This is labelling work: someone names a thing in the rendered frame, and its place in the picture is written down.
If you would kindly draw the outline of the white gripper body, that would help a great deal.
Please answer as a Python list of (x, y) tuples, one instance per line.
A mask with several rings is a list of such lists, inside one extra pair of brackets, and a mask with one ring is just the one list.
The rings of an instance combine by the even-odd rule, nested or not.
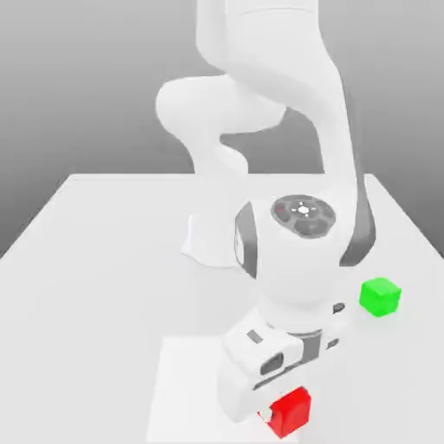
[(304, 385), (308, 373), (293, 369), (254, 390), (254, 383), (232, 362), (218, 366), (218, 403), (234, 423), (245, 421), (254, 413), (266, 411), (275, 401)]

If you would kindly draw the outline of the small red cube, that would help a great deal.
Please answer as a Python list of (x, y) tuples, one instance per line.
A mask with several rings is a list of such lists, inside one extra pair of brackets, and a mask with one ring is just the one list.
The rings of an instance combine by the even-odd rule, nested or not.
[(310, 420), (311, 396), (305, 387), (299, 387), (270, 405), (271, 413), (261, 419), (280, 439), (303, 427)]

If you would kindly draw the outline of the small green cube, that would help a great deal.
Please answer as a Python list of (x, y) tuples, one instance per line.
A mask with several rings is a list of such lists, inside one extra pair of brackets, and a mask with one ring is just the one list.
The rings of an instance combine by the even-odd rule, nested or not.
[(376, 277), (362, 283), (359, 304), (374, 317), (396, 312), (402, 289), (385, 277)]

